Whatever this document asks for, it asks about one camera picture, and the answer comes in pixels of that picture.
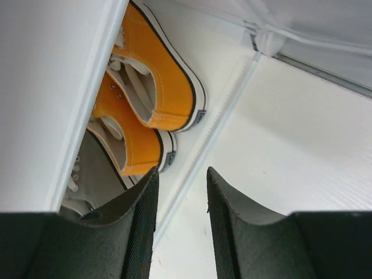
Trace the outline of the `orange sneaker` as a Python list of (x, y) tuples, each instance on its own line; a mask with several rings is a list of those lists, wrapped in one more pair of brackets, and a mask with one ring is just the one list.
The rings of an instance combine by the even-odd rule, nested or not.
[(107, 73), (142, 124), (186, 131), (206, 114), (207, 93), (143, 1), (130, 1), (117, 34)]
[(153, 167), (164, 171), (176, 157), (175, 134), (145, 127), (108, 73), (103, 76), (87, 129), (121, 176), (143, 175)]

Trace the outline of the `grey sneaker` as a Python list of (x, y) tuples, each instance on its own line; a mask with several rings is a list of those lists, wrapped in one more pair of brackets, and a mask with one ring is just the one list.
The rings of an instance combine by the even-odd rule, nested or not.
[(59, 213), (77, 220), (123, 194), (137, 182), (134, 176), (120, 176), (98, 139), (86, 131)]

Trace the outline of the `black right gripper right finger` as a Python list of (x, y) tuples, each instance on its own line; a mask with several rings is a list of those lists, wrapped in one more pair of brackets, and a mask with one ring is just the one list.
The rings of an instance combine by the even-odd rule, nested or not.
[(287, 216), (206, 174), (218, 278), (370, 278), (371, 212)]

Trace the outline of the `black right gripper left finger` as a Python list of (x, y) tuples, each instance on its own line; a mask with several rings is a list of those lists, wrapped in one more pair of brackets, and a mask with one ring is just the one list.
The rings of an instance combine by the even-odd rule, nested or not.
[(159, 172), (70, 220), (57, 213), (1, 214), (2, 278), (148, 278)]

